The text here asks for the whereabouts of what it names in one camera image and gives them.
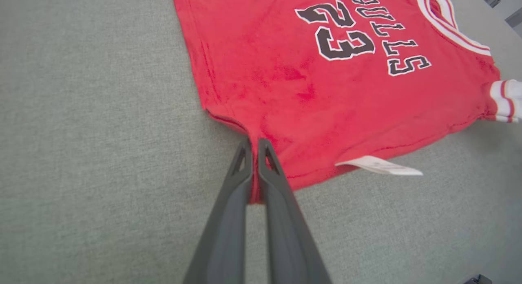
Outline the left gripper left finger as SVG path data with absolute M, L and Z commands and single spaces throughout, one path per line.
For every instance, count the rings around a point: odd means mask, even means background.
M 249 139 L 241 141 L 218 193 L 183 282 L 243 284 L 246 257 L 246 206 L 253 180 Z

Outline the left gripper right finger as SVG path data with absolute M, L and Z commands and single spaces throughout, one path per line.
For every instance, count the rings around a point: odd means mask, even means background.
M 330 284 L 331 278 L 272 143 L 259 140 L 259 187 L 266 206 L 269 282 Z

